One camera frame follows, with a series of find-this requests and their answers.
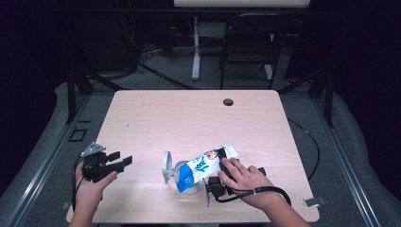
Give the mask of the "person's right hand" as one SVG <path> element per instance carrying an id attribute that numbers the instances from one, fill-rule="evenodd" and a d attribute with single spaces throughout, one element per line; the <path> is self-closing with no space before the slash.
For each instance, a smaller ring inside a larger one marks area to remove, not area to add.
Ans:
<path id="1" fill-rule="evenodd" d="M 221 181 L 226 186 L 232 188 L 236 194 L 259 187 L 272 186 L 272 182 L 255 166 L 245 167 L 236 158 L 223 158 L 221 163 L 227 168 L 233 178 L 230 179 L 228 175 L 221 170 L 218 172 L 218 176 Z M 271 198 L 271 192 L 261 192 L 243 197 L 242 200 L 250 206 L 266 211 Z"/>

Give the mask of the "black chair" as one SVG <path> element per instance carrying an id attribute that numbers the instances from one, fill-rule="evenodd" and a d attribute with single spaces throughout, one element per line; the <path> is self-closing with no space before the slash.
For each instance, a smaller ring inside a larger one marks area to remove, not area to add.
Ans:
<path id="1" fill-rule="evenodd" d="M 270 65 L 269 88 L 275 80 L 282 42 L 291 29 L 286 15 L 267 13 L 241 13 L 233 16 L 224 28 L 223 44 L 218 69 L 219 88 L 225 80 L 225 63 L 259 64 L 261 69 Z"/>

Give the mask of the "person's left hand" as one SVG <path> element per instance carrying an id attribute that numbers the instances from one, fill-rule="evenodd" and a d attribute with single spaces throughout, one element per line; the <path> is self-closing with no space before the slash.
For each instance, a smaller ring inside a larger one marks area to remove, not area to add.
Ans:
<path id="1" fill-rule="evenodd" d="M 117 178 L 117 172 L 113 171 L 97 183 L 89 182 L 83 176 L 83 162 L 76 168 L 76 200 L 77 203 L 100 202 L 103 191 Z"/>

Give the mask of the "black metal frame post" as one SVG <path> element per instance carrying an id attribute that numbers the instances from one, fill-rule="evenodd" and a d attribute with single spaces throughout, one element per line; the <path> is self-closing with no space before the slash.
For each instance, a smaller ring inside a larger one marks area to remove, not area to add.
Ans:
<path id="1" fill-rule="evenodd" d="M 334 75 L 330 70 L 319 69 L 304 78 L 296 79 L 294 82 L 290 83 L 290 85 L 279 89 L 278 93 L 280 95 L 286 94 L 309 80 L 312 80 L 312 85 L 307 94 L 310 98 L 318 98 L 324 94 L 323 118 L 327 125 L 330 128 L 333 128 L 332 107 L 334 96 Z"/>
<path id="2" fill-rule="evenodd" d="M 90 96 L 93 93 L 94 88 L 89 79 L 94 79 L 111 88 L 115 92 L 123 90 L 123 87 L 103 78 L 101 75 L 87 67 L 74 66 L 67 77 L 68 118 L 66 124 L 70 124 L 77 115 L 76 89 L 79 89 L 79 91 L 85 96 Z"/>

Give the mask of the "grey metal floor rail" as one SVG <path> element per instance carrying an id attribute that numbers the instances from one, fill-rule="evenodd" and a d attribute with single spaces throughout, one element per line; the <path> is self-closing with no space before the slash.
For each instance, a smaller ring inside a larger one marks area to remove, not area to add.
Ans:
<path id="1" fill-rule="evenodd" d="M 361 186 L 357 175 L 348 160 L 348 157 L 340 142 L 340 139 L 336 134 L 335 129 L 330 127 L 325 120 L 322 103 L 316 98 L 312 98 L 311 103 L 315 111 L 317 112 L 318 118 L 334 147 L 334 156 L 336 157 L 343 178 L 348 185 L 348 188 L 354 198 L 354 201 L 365 222 L 366 227 L 381 227 L 375 211 L 366 196 L 365 190 Z"/>
<path id="2" fill-rule="evenodd" d="M 49 125 L 24 163 L 22 170 L 0 198 L 0 227 L 67 227 L 61 210 L 71 202 L 71 172 L 78 154 L 94 138 L 94 119 L 88 115 L 92 99 L 78 100 L 77 115 L 64 122 L 64 108 L 59 103 Z M 82 142 L 69 142 L 74 130 L 87 129 Z"/>

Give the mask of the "grey under-table box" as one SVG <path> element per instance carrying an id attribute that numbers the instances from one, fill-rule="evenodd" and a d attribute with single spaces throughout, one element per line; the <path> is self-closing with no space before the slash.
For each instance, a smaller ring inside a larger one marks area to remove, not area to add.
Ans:
<path id="1" fill-rule="evenodd" d="M 224 36 L 225 23 L 200 22 L 199 36 L 203 38 L 222 38 Z"/>

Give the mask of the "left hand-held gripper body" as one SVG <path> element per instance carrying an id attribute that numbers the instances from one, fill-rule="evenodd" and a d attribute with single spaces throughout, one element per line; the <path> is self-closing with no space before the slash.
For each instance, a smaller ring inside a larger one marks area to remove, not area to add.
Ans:
<path id="1" fill-rule="evenodd" d="M 112 166 L 107 166 L 109 156 L 105 149 L 104 146 L 93 142 L 80 154 L 83 159 L 83 176 L 86 180 L 97 183 L 114 172 Z"/>

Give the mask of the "white table leg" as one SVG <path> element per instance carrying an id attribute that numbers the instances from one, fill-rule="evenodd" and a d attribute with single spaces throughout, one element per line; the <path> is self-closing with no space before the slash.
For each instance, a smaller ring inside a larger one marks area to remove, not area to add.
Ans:
<path id="1" fill-rule="evenodd" d="M 199 21 L 194 18 L 194 57 L 192 66 L 192 79 L 200 79 L 201 55 L 200 55 L 200 36 L 199 36 Z"/>

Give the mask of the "clear jar with grey lid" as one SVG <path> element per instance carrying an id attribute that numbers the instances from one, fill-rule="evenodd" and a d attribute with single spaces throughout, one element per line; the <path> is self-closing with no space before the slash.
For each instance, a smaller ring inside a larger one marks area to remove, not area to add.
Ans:
<path id="1" fill-rule="evenodd" d="M 175 184 L 178 187 L 178 182 L 180 179 L 180 168 L 184 166 L 188 161 L 180 161 L 173 165 L 172 156 L 170 151 L 165 151 L 162 161 L 162 173 L 165 179 L 165 184 L 168 184 L 170 179 L 174 179 Z M 195 183 L 191 187 L 188 187 L 181 192 L 182 194 L 193 195 L 199 191 L 198 183 Z"/>

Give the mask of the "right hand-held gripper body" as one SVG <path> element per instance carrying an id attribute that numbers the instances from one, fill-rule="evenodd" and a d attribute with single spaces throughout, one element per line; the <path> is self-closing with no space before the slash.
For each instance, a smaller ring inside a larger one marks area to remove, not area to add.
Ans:
<path id="1" fill-rule="evenodd" d="M 211 198 L 214 198 L 215 201 L 221 203 L 239 199 L 239 196 L 233 196 L 234 191 L 230 187 L 222 184 L 218 176 L 209 177 L 207 180 L 204 181 L 204 193 L 206 206 L 210 205 Z M 220 197 L 225 195 L 230 195 L 232 197 L 230 197 L 229 199 L 221 200 Z"/>

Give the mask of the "black floor socket frame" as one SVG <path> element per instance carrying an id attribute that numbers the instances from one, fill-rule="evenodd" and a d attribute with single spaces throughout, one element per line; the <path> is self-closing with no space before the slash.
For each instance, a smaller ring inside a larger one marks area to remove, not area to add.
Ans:
<path id="1" fill-rule="evenodd" d="M 74 128 L 68 141 L 69 142 L 82 142 L 87 134 L 87 129 Z"/>

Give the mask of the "white and blue plastic bag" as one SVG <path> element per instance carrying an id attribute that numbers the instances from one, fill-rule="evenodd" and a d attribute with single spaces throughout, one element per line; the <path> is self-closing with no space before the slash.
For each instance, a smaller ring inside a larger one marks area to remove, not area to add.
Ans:
<path id="1" fill-rule="evenodd" d="M 187 162 L 180 168 L 180 179 L 177 187 L 180 193 L 184 192 L 184 190 L 188 187 L 191 187 L 195 183 L 198 183 L 202 179 L 205 179 L 211 174 L 220 170 L 218 158 L 219 148 L 225 148 L 227 159 L 237 158 L 239 156 L 232 145 L 224 144 L 217 148 L 206 151 L 202 155 Z"/>

